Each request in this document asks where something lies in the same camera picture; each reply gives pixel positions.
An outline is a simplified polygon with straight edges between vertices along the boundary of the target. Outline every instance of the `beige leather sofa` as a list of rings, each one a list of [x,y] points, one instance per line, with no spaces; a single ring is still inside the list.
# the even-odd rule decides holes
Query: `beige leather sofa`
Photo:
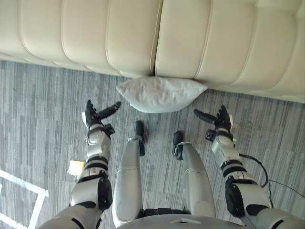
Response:
[[[0,59],[305,103],[305,0],[0,0]]]

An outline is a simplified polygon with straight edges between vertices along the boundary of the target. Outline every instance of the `white floor marking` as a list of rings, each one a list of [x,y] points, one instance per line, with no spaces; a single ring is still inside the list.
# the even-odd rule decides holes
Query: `white floor marking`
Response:
[[[7,217],[6,215],[4,215],[2,213],[0,213],[0,220],[15,229],[35,229],[36,223],[37,223],[37,220],[38,220],[38,217],[39,217],[42,205],[43,205],[44,198],[49,197],[48,190],[45,190],[41,187],[31,184],[25,180],[21,180],[20,178],[15,177],[12,174],[9,174],[1,169],[0,169],[0,177],[4,178],[10,182],[13,182],[17,185],[20,185],[21,187],[23,187],[29,191],[32,191],[32,192],[35,192],[38,194],[36,203],[35,203],[35,206],[34,206],[34,209],[32,212],[32,216],[30,218],[30,224],[28,227],[14,221],[13,219]]]
[[[5,222],[6,224],[10,225],[13,228],[27,229],[27,227],[23,226],[20,223],[17,223],[16,221],[12,220],[11,218],[7,217],[6,215],[3,215],[2,213],[0,213],[0,220]]]
[[[44,195],[38,194],[36,203],[32,212],[32,216],[30,218],[30,224],[28,226],[28,229],[35,229],[39,213],[41,211],[42,205],[43,205]]]
[[[35,192],[37,194],[44,193],[44,195],[46,197],[49,197],[49,192],[47,190],[45,190],[45,189],[43,189],[41,187],[38,187],[38,186],[36,186],[34,184],[31,184],[31,183],[29,183],[29,182],[27,182],[25,180],[21,180],[20,178],[15,177],[12,174],[9,174],[9,173],[1,170],[1,169],[0,169],[0,177],[6,179],[8,181],[11,181],[11,182],[13,182],[13,183],[15,183],[17,185],[20,185],[21,187],[26,188],[29,191]]]

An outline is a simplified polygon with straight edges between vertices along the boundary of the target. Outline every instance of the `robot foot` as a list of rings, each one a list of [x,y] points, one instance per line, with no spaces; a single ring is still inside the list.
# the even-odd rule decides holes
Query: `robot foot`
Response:
[[[141,141],[139,141],[140,144],[140,156],[145,155],[145,147],[144,147],[144,125],[142,121],[136,121],[134,124],[134,133],[137,136],[141,136]]]
[[[183,142],[183,133],[182,131],[177,131],[173,136],[172,154],[178,161],[182,160],[183,145],[178,145],[180,142]]]

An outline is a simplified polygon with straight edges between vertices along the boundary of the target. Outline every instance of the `robot leg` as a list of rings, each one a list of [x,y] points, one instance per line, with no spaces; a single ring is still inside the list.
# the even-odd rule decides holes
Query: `robot leg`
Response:
[[[192,215],[215,217],[211,184],[198,152],[184,144],[182,158],[185,210]]]
[[[141,136],[128,139],[117,172],[112,204],[112,217],[116,227],[137,219],[142,212],[140,141]]]

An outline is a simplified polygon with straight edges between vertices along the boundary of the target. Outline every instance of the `white pillow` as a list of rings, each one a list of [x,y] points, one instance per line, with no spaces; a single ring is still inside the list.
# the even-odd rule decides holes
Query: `white pillow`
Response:
[[[188,106],[207,87],[188,79],[144,77],[123,82],[116,89],[138,111],[165,113]]]

